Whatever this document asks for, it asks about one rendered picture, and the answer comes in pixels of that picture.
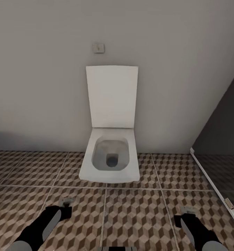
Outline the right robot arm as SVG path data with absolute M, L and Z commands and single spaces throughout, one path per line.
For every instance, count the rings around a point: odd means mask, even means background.
M 174 215 L 175 225 L 183 228 L 197 251 L 229 251 L 216 234 L 195 216 L 198 212 L 196 207 L 180 205 L 180 211 L 181 216 Z

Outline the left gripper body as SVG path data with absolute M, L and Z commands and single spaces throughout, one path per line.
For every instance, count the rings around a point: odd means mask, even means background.
M 60 208 L 63 211 L 63 215 L 62 215 L 62 219 L 60 219 L 60 221 L 63 221 L 64 219 L 69 219 L 71 218 L 71 214 L 72 214 L 72 207 L 62 207 Z

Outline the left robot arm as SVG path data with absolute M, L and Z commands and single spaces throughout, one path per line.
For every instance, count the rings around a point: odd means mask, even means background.
M 72 207 L 65 208 L 64 205 L 75 201 L 75 197 L 60 198 L 58 205 L 46 207 L 40 217 L 27 226 L 5 251 L 38 251 L 57 223 L 71 218 Z

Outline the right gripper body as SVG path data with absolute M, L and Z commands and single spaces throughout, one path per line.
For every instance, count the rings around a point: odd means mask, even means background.
M 174 215 L 174 221 L 175 221 L 175 225 L 176 227 L 180 227 L 182 228 L 181 226 L 181 218 L 183 217 L 183 215 Z

